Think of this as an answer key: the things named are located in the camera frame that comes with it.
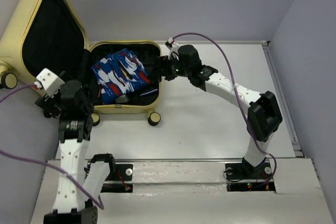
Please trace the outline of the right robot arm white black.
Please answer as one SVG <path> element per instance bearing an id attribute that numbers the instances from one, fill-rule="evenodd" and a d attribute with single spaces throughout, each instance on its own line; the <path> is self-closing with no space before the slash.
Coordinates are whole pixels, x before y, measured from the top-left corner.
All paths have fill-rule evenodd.
<path id="1" fill-rule="evenodd" d="M 235 82 L 234 76 L 225 77 L 217 69 L 202 64 L 197 49 L 192 45 L 179 45 L 172 40 L 165 46 L 169 54 L 157 59 L 158 79 L 187 78 L 194 87 L 238 107 L 250 135 L 241 171 L 248 178 L 258 175 L 268 155 L 269 142 L 283 121 L 274 93 L 245 88 Z"/>

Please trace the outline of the yellow hard-shell suitcase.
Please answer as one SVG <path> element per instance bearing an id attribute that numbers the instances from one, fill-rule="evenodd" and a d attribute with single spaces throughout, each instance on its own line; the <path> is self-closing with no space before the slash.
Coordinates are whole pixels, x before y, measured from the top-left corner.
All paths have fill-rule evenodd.
<path id="1" fill-rule="evenodd" d="M 95 124 L 100 122 L 101 114 L 146 113 L 148 123 L 155 126 L 161 120 L 155 111 L 161 90 L 158 82 L 131 93 L 128 103 L 102 103 L 91 67 L 108 54 L 124 48 L 132 50 L 146 71 L 153 73 L 156 58 L 161 55 L 157 43 L 107 40 L 91 44 L 69 0 L 20 0 L 1 38 L 1 87 L 13 89 L 19 81 L 33 83 L 36 76 L 48 68 L 67 79 L 78 79 L 90 88 Z M 159 91 L 140 96 L 153 89 Z"/>

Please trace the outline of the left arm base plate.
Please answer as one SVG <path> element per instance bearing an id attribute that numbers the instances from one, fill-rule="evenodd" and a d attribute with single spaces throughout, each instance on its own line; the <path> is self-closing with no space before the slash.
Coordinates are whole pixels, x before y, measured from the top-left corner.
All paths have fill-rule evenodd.
<path id="1" fill-rule="evenodd" d="M 132 193 L 133 164 L 116 163 L 115 172 L 111 172 L 105 180 L 102 193 Z"/>

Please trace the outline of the blue red white cloth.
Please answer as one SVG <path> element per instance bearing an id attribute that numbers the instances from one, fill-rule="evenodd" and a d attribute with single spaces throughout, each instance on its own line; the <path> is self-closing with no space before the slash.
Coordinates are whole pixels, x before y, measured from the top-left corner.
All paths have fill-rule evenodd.
<path id="1" fill-rule="evenodd" d="M 126 48 L 108 54 L 97 61 L 91 70 L 101 88 L 100 97 L 104 105 L 152 84 L 143 63 L 132 50 Z"/>

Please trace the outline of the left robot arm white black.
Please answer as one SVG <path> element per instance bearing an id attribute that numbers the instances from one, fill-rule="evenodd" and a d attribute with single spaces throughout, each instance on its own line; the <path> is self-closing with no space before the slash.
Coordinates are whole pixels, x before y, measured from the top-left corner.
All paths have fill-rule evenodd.
<path id="1" fill-rule="evenodd" d="M 106 179 L 116 174 L 112 154 L 96 154 L 86 160 L 94 107 L 89 90 L 80 81 L 66 80 L 45 68 L 36 77 L 36 85 L 45 90 L 37 104 L 59 119 L 58 147 L 60 165 L 56 198 L 44 223 L 97 223 L 98 210 L 104 209 L 100 197 Z"/>

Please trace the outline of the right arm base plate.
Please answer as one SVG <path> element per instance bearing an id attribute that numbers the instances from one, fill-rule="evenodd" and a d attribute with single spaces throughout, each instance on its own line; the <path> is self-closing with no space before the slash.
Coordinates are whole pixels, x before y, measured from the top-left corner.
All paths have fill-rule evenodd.
<path id="1" fill-rule="evenodd" d="M 269 162 L 252 174 L 243 171 L 241 163 L 227 163 L 223 177 L 227 182 L 228 192 L 276 191 Z"/>

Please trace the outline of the grey cube box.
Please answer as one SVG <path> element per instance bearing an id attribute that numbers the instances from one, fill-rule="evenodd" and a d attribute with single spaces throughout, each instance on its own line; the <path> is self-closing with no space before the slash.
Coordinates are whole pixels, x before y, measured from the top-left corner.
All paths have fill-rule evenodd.
<path id="1" fill-rule="evenodd" d="M 129 102 L 129 97 L 126 94 L 121 95 L 115 99 L 116 104 L 128 103 L 128 102 Z"/>

